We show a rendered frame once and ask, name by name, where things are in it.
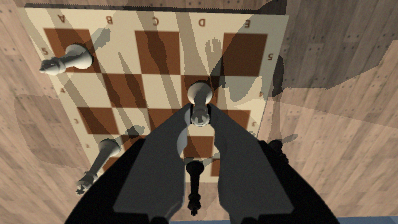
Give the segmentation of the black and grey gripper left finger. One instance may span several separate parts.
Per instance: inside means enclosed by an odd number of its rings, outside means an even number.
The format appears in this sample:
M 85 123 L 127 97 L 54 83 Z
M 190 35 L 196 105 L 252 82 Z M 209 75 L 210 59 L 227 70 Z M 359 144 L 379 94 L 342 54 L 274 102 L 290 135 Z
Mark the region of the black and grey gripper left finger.
M 187 103 L 138 139 L 86 191 L 64 224 L 150 224 L 185 202 L 185 163 L 193 104 Z

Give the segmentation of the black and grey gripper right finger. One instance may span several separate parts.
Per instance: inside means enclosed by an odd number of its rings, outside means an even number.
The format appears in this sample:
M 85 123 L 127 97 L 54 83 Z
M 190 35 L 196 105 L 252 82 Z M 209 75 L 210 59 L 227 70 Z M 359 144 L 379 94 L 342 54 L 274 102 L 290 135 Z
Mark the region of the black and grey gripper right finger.
M 259 224 L 340 224 L 311 185 L 264 140 L 214 104 L 207 108 L 220 152 L 219 203 L 231 224 L 245 217 Z

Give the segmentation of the brown and cream chessboard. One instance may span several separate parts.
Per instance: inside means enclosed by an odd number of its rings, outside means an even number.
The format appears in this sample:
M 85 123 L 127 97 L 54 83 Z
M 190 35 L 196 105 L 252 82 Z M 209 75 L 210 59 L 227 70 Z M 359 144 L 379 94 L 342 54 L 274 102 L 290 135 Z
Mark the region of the brown and cream chessboard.
M 196 82 L 214 104 L 257 137 L 289 15 L 17 8 L 41 61 L 72 44 L 92 56 L 49 75 L 93 165 L 102 140 L 120 146 L 98 178 L 139 138 L 187 103 Z M 191 103 L 193 104 L 193 103 Z M 207 104 L 205 105 L 207 107 Z M 193 107 L 195 105 L 193 104 Z M 187 128 L 186 165 L 204 165 L 199 182 L 217 182 L 220 152 L 210 124 Z

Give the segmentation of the white chess king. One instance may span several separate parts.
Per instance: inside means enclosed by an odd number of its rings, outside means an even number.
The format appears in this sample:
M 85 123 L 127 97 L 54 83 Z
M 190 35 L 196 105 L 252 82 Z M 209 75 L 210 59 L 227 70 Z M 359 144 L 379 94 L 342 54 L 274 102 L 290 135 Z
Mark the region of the white chess king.
M 80 194 L 83 195 L 84 192 L 92 186 L 94 181 L 98 179 L 97 173 L 111 156 L 115 156 L 119 153 L 120 146 L 112 140 L 102 140 L 98 145 L 98 149 L 99 154 L 90 170 L 84 172 L 82 175 L 83 178 L 76 183 L 78 189 L 75 193 L 77 193 L 76 195 L 78 196 L 80 196 Z

